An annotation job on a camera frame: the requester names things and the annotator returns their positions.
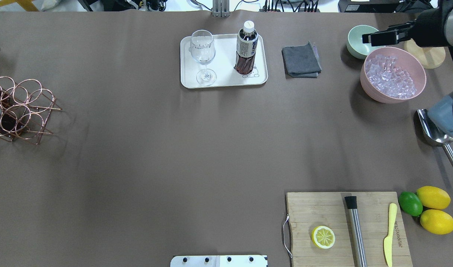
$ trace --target cocktail muddler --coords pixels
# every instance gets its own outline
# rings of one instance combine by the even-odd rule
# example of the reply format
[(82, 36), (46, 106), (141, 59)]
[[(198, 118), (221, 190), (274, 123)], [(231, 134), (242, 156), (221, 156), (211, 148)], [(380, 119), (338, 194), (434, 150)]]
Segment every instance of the cocktail muddler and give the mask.
[(352, 224), (352, 234), (355, 246), (355, 258), (357, 259), (358, 267), (367, 267), (367, 259), (365, 258), (365, 249), (363, 247), (362, 230), (358, 220), (357, 197), (345, 197), (347, 203), (348, 214), (350, 215), (350, 223)]

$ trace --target yellow knife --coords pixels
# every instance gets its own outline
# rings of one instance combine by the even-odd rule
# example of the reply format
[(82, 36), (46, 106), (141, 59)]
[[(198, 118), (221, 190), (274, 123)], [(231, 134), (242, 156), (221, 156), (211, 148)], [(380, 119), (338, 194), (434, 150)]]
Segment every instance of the yellow knife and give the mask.
[(391, 258), (391, 251), (392, 251), (392, 243), (393, 243), (393, 229), (394, 229), (394, 222), (396, 221), (396, 212), (398, 211), (398, 207), (396, 204), (391, 203), (390, 209), (388, 211), (388, 235), (383, 240), (383, 250), (384, 250), (384, 258), (386, 259), (386, 264), (389, 267), (393, 266), (393, 260)]

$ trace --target green bowl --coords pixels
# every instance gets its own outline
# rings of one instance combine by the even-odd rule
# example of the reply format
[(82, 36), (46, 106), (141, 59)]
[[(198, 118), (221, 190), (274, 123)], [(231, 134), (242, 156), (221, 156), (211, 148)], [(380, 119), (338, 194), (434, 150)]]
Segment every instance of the green bowl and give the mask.
[(348, 32), (347, 49), (357, 59), (365, 59), (371, 52), (381, 47), (372, 47), (371, 44), (362, 42), (362, 35), (377, 32), (378, 30), (368, 25), (358, 25)]

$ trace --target brown table surface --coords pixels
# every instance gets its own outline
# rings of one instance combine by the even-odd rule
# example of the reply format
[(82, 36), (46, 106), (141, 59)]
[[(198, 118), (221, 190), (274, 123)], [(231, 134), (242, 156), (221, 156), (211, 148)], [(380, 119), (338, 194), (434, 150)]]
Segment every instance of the brown table surface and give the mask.
[[(179, 43), (197, 29), (264, 38), (261, 86), (189, 90)], [(417, 98), (382, 104), (347, 52), (355, 25), (403, 14), (3, 13), (0, 76), (36, 78), (59, 98), (33, 146), (0, 140), (0, 266), (169, 266), (174, 255), (268, 255), (282, 245), (288, 191), (414, 191), (452, 203), (453, 169), (416, 109), (453, 90), (453, 64)], [(323, 72), (290, 78), (281, 48), (315, 42)], [(453, 232), (404, 216), (415, 266), (453, 266)]]

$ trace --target wine glass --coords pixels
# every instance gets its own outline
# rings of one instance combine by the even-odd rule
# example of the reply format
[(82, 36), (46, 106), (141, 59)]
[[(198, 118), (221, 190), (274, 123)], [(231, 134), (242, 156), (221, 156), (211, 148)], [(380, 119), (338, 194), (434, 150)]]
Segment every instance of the wine glass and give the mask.
[(192, 34), (190, 53), (194, 60), (205, 66), (197, 73), (197, 81), (203, 86), (212, 85), (216, 81), (215, 71), (206, 67), (215, 58), (215, 43), (211, 32), (201, 29)]

